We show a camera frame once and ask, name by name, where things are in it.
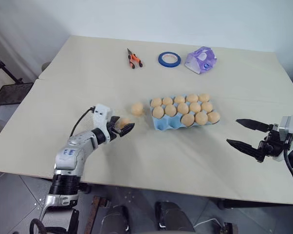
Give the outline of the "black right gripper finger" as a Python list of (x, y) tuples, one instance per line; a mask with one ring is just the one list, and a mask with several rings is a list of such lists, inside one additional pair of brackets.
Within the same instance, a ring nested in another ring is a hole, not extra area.
[(238, 151), (255, 158), (257, 161), (261, 161), (261, 152), (258, 149), (255, 149), (251, 145), (242, 141), (231, 139), (227, 139), (226, 141)]
[(252, 119), (237, 119), (236, 120), (237, 123), (241, 124), (242, 126), (251, 129), (251, 130), (258, 130), (261, 132), (268, 132), (269, 131), (269, 125), (256, 121), (256, 120), (252, 120)]

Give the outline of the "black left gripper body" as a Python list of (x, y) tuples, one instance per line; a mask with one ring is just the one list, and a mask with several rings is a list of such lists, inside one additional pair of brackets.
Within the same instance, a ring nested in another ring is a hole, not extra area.
[(121, 133), (121, 128), (120, 128), (120, 120), (118, 119), (117, 121), (109, 121), (107, 123), (107, 130), (110, 135), (110, 141), (113, 141), (114, 139), (117, 138), (117, 136)]

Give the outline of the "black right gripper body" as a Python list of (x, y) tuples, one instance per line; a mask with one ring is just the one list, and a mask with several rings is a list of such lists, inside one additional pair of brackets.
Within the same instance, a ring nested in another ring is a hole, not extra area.
[(258, 151), (260, 156), (257, 161), (263, 162), (265, 156), (279, 156), (284, 149), (284, 140), (280, 138), (278, 124), (260, 124), (257, 130), (268, 133), (259, 143)]

